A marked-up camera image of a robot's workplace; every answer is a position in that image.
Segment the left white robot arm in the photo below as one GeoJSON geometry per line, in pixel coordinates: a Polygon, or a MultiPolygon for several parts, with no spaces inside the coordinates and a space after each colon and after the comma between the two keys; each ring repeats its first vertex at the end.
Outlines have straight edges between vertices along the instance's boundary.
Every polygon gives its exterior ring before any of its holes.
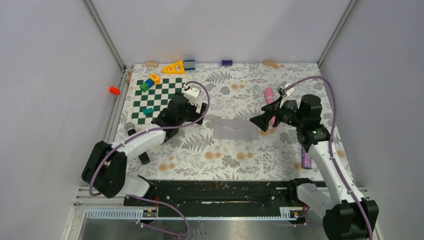
{"type": "Polygon", "coordinates": [[[144,206],[152,204],[154,190],[143,177],[127,173],[128,161],[167,142],[181,128],[201,125],[208,110],[208,102],[198,109],[186,96],[176,93],[145,130],[114,143],[103,140],[96,143],[81,174],[82,180],[89,185],[89,194],[106,198],[135,196],[144,206]]]}

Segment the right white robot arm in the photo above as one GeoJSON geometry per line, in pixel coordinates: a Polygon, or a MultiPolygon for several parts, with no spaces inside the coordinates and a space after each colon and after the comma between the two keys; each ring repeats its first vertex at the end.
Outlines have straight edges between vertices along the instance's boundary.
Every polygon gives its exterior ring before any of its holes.
{"type": "Polygon", "coordinates": [[[294,100],[283,101],[280,97],[261,110],[263,114],[252,117],[250,122],[264,132],[272,119],[275,126],[284,123],[295,127],[298,142],[315,162],[329,192],[326,196],[311,180],[297,179],[292,181],[295,187],[286,193],[287,201],[311,208],[322,219],[330,240],[372,239],[379,207],[364,197],[342,168],[332,135],[321,123],[321,99],[306,94],[297,105],[294,100]]]}

